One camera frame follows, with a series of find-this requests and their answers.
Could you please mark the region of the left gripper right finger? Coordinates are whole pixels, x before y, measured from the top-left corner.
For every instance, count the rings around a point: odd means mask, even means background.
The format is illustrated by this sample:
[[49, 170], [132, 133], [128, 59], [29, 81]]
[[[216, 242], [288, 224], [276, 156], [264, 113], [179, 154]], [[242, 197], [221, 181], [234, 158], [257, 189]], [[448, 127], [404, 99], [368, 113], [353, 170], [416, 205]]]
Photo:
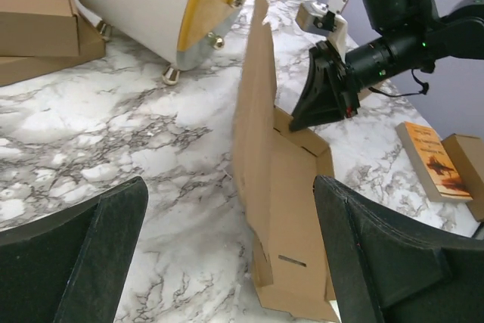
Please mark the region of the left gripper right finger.
[[481, 322], [483, 242], [319, 175], [315, 205], [343, 322]]

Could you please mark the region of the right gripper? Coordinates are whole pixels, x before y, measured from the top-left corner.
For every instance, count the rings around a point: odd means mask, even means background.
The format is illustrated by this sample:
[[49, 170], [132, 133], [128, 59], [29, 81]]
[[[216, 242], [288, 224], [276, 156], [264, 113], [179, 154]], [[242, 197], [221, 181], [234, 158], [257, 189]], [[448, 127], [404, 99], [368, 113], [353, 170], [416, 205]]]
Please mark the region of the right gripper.
[[357, 92], [349, 86], [345, 66], [335, 48], [328, 41], [318, 42], [311, 49], [308, 78], [293, 109], [290, 131], [352, 118], [359, 106]]

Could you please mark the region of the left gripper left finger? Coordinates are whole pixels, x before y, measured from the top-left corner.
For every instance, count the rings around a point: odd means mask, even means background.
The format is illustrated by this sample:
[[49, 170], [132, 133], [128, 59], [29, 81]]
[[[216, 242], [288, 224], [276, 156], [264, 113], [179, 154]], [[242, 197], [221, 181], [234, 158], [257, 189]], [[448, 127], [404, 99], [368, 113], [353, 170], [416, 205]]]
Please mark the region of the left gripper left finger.
[[3, 322], [112, 322], [147, 209], [137, 176], [1, 233]]

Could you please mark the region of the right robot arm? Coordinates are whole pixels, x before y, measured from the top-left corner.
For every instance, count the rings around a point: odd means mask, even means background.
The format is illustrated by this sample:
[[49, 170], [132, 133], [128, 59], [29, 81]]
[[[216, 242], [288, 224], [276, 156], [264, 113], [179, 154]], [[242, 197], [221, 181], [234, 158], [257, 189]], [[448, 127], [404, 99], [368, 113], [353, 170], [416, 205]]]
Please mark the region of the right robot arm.
[[325, 39], [309, 49], [309, 72], [289, 129], [335, 123], [357, 114], [359, 94], [404, 73], [432, 73], [444, 57], [483, 58], [483, 0], [463, 0], [443, 17], [435, 0], [362, 0], [380, 38], [348, 50], [348, 0], [303, 2], [299, 28]]

